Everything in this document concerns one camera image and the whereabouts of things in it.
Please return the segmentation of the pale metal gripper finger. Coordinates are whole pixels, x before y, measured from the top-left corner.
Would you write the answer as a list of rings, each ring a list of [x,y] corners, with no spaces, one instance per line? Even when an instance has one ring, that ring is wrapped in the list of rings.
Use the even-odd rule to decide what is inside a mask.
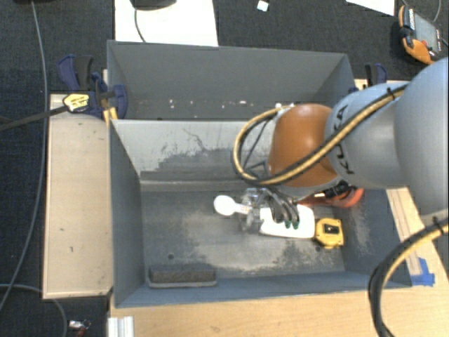
[[[257,211],[250,211],[248,214],[241,214],[239,225],[243,232],[259,232],[262,220]]]
[[[242,195],[242,204],[246,206],[259,206],[263,202],[263,190],[251,187]]]

